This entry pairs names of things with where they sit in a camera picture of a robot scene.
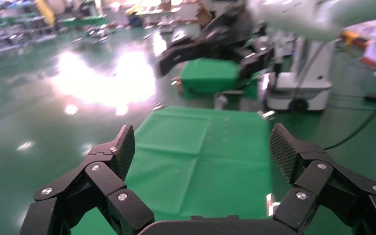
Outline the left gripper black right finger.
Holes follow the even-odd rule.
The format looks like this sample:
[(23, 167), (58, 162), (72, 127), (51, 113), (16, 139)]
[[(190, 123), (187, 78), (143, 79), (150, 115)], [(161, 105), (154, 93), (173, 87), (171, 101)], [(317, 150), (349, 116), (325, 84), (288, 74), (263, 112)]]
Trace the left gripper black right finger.
[(270, 154), (292, 186), (273, 218), (302, 235), (319, 207), (331, 210), (354, 235), (376, 235), (376, 181), (338, 164), (322, 147), (302, 141), (280, 123)]

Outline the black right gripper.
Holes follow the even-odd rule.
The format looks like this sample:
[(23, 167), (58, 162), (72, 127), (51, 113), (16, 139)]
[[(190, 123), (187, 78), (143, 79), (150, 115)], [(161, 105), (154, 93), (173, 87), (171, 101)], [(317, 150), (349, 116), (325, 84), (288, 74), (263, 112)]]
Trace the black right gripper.
[(247, 5), (231, 4), (203, 30), (203, 37), (185, 36), (168, 44), (158, 57), (157, 73), (166, 76), (177, 64), (201, 57), (215, 59), (241, 59), (239, 81), (270, 66), (273, 48), (254, 49), (248, 44), (252, 34), (252, 15)]

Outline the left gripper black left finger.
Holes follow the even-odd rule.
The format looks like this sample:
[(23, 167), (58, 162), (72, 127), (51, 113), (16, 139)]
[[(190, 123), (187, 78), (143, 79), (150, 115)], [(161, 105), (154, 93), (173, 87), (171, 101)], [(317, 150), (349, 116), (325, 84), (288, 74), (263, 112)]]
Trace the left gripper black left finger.
[(114, 140), (92, 147), (78, 167), (35, 192), (20, 234), (69, 235), (92, 209), (116, 234), (139, 234), (155, 218), (125, 183), (134, 154), (134, 129), (124, 125)]

